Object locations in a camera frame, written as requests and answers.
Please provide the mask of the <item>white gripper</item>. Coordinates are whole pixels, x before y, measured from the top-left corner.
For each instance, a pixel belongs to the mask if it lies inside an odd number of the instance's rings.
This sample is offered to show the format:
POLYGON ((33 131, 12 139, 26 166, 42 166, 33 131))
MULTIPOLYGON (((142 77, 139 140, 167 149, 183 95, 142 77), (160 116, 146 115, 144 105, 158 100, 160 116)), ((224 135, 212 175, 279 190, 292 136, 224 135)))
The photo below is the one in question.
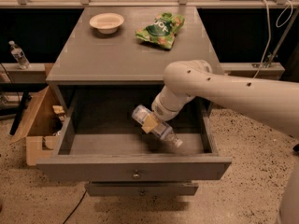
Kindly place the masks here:
POLYGON ((151 104, 151 109, 154 114, 148 114, 142 124, 142 130, 145 133, 150 133, 162 121, 173 119, 181 109, 181 105, 177 99, 167 98, 162 95, 157 95, 151 104))

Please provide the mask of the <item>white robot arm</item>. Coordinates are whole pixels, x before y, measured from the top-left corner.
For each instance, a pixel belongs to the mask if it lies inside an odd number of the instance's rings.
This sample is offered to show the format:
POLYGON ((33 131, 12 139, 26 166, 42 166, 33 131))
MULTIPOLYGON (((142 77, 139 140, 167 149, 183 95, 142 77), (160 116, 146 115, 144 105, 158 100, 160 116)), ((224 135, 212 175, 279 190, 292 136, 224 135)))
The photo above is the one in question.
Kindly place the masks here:
POLYGON ((170 63, 164 86, 151 105, 159 122, 173 119, 192 99, 201 97, 299 139, 299 84, 218 75, 204 60, 170 63))

